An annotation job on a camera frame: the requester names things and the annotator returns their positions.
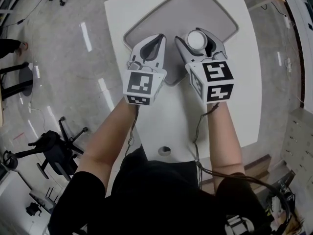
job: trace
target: white box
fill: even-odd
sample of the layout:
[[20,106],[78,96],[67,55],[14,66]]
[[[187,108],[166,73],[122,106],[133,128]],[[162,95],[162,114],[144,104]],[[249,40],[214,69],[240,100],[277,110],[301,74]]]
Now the white box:
[[126,70],[123,94],[129,104],[152,105],[163,86],[166,74],[142,70]]
[[231,70],[234,65],[229,60],[209,60],[202,63],[188,63],[190,84],[205,104],[227,101],[234,87]]

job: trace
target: tray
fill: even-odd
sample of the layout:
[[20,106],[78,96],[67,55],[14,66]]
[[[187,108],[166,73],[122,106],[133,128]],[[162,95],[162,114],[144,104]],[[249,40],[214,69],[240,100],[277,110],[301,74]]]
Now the tray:
[[216,0],[166,0],[126,32],[123,41],[133,49],[146,37],[164,34],[167,40],[165,83],[174,86],[187,75],[174,38],[183,37],[196,27],[210,31],[222,42],[238,31],[238,25]]

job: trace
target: floor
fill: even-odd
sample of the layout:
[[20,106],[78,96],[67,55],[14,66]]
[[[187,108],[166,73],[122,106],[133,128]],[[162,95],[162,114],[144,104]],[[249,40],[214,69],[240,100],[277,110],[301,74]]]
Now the floor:
[[[24,18],[40,0],[20,0],[18,14],[6,21],[11,24]],[[59,132],[57,120],[65,116],[67,131],[75,135],[83,127],[89,132],[76,142],[82,149],[93,132],[109,115],[122,97],[122,83],[116,65],[104,8],[106,0],[67,0],[61,7],[57,0],[43,0],[21,25],[10,26],[7,37],[29,43],[29,50],[17,58],[9,54],[0,60],[0,68],[24,61],[32,62],[34,89],[30,97],[15,95],[4,102],[4,125],[0,129],[0,149],[19,152],[27,150],[46,130]],[[282,3],[278,9],[287,13]],[[244,163],[248,164],[266,154],[272,165],[280,161],[279,153],[287,124],[288,112],[299,107],[300,68],[294,31],[285,31],[283,16],[270,4],[267,10],[257,8],[250,13],[258,42],[262,70],[262,114],[258,141],[243,147]],[[92,51],[88,51],[81,29],[85,23]],[[279,66],[277,52],[282,66]],[[284,60],[292,61],[287,76]],[[6,86],[17,82],[18,73],[10,73]],[[59,193],[66,180],[48,168],[45,180],[35,166],[43,155],[20,160],[18,170],[33,188],[42,192],[54,186]],[[114,165],[110,185],[121,159]]]

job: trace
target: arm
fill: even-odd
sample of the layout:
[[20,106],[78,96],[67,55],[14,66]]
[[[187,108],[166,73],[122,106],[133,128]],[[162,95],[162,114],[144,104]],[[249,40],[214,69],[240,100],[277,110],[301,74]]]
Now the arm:
[[98,177],[107,189],[112,166],[135,118],[135,106],[123,98],[89,141],[76,172]]
[[[223,174],[245,173],[241,148],[226,102],[208,115],[212,170]],[[215,192],[223,178],[213,177]]]

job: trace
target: gray surface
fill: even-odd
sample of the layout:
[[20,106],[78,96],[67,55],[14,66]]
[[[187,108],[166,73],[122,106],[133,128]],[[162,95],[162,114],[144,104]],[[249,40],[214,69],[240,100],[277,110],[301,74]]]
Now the gray surface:
[[174,86],[187,75],[174,38],[183,37],[196,27],[210,31],[222,42],[238,30],[231,16],[215,0],[167,0],[130,29],[124,42],[133,48],[146,37],[164,34],[167,40],[163,67],[167,70],[165,82]]
[[[108,105],[111,97],[114,105],[122,98],[122,82],[116,64],[111,44],[106,13],[103,6],[106,0],[66,0],[61,7],[57,0],[49,2],[43,0],[38,8],[21,25],[9,27],[8,38],[18,39],[29,43],[29,50],[17,58],[9,54],[0,59],[0,68],[31,62],[34,56],[34,65],[40,69],[40,78],[37,78],[34,69],[34,88],[32,107],[38,111],[28,110],[30,97],[23,98],[23,105],[19,95],[8,98],[3,103],[4,126],[0,129],[0,149],[13,152],[29,149],[27,144],[36,140],[28,123],[32,123],[36,133],[40,136],[45,130],[58,131],[47,110],[50,106],[56,119],[66,116],[66,124],[70,133],[78,133],[87,126],[90,131],[82,135],[75,143],[85,149],[92,133],[109,115]],[[7,24],[13,24],[27,16],[39,0],[20,0],[16,5],[19,13],[12,14]],[[279,10],[286,13],[283,3],[276,3]],[[292,46],[296,48],[294,32],[290,31],[291,44],[287,51],[292,59],[292,73],[290,81],[286,77],[286,69],[278,65],[277,52],[286,58],[284,47],[285,23],[284,18],[272,5],[267,10],[257,8],[250,13],[261,60],[262,75],[262,111],[258,141],[244,147],[244,164],[261,158],[265,154],[272,156],[273,164],[280,160],[280,152],[284,140],[288,113],[296,109],[300,102],[296,95],[300,95],[299,62],[295,61]],[[92,51],[88,52],[82,30],[79,26],[86,22]],[[106,90],[99,87],[98,80],[104,79]],[[5,87],[18,83],[18,72],[10,72],[5,80]],[[139,147],[140,140],[135,137]],[[112,168],[110,186],[119,170],[126,147]],[[34,189],[46,193],[53,186],[56,193],[67,184],[63,176],[53,174],[47,166],[50,177],[46,180],[36,167],[42,163],[42,155],[28,156],[19,163],[18,170]]]

